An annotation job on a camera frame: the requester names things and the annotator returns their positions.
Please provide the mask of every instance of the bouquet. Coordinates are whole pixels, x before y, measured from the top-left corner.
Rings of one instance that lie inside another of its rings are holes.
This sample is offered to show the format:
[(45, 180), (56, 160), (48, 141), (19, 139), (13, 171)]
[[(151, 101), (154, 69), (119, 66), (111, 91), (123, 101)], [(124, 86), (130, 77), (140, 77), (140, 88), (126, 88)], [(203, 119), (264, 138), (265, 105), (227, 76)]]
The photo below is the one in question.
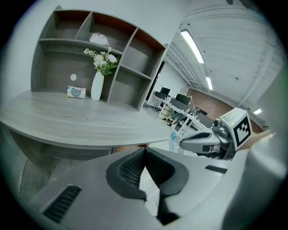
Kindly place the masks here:
[(100, 71), (104, 76), (112, 73), (112, 69), (118, 66), (119, 57), (115, 57), (111, 53), (111, 47), (108, 48), (108, 52), (95, 53), (96, 51), (85, 49), (84, 54), (88, 54), (94, 60), (94, 69)]

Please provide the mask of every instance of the wall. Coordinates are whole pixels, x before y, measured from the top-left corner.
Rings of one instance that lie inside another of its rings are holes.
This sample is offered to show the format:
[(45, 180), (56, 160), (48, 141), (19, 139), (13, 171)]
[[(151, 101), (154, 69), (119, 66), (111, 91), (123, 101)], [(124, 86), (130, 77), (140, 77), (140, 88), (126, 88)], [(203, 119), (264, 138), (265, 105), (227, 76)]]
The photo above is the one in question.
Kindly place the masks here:
[[(171, 97), (176, 96), (178, 93), (187, 93), (188, 91), (187, 83), (173, 68), (169, 67), (167, 63), (164, 64), (153, 91), (160, 92), (162, 87), (170, 89), (169, 95)], [(154, 103), (152, 96), (150, 96), (148, 104), (152, 106)]]
[[(207, 116), (211, 119), (219, 118), (223, 114), (233, 109), (233, 107), (227, 105), (226, 103), (197, 90), (189, 89), (187, 95), (192, 96), (192, 103), (207, 112)], [(263, 132), (263, 130), (255, 122), (252, 120), (250, 121), (253, 132)]]
[(42, 28), (53, 10), (98, 11), (122, 18), (170, 43), (191, 0), (40, 0), (19, 20), (1, 58), (0, 103), (30, 89), (31, 65)]

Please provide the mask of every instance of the white wall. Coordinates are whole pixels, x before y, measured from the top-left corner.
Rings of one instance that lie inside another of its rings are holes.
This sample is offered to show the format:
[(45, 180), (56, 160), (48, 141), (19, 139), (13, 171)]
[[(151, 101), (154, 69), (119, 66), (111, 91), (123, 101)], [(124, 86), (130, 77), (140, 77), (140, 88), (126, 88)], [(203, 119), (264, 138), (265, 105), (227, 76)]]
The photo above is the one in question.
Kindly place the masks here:
[[(169, 95), (171, 97), (176, 96), (178, 93), (187, 93), (188, 86), (187, 83), (182, 79), (182, 77), (167, 63), (165, 63), (160, 75), (156, 81), (153, 91), (160, 91), (162, 87), (169, 88)], [(153, 106), (154, 101), (152, 96), (148, 100), (148, 104)]]
[(122, 18), (170, 43), (191, 0), (40, 0), (19, 20), (1, 60), (0, 103), (30, 89), (31, 65), (42, 28), (53, 10), (84, 9)]

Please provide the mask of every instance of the brick wall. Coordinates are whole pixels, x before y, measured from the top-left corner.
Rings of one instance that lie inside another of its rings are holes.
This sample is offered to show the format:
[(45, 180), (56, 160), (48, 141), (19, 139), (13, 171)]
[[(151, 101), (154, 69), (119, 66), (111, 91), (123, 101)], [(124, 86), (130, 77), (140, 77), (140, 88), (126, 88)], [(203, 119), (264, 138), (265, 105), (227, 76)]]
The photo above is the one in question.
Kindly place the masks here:
[[(233, 107), (227, 105), (226, 103), (197, 90), (189, 89), (187, 96), (192, 96), (192, 103), (207, 112), (207, 117), (211, 119), (219, 118), (223, 114), (233, 109)], [(250, 121), (253, 132), (263, 132), (263, 130), (255, 122), (252, 120)]]

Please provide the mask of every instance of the tissue box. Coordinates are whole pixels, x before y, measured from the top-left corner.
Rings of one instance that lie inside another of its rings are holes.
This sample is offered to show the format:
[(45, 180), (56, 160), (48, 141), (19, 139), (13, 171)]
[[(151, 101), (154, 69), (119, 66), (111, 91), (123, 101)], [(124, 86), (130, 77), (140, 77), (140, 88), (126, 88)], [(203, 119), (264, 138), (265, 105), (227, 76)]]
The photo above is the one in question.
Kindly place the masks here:
[(77, 88), (73, 86), (68, 86), (67, 97), (85, 98), (86, 88)]

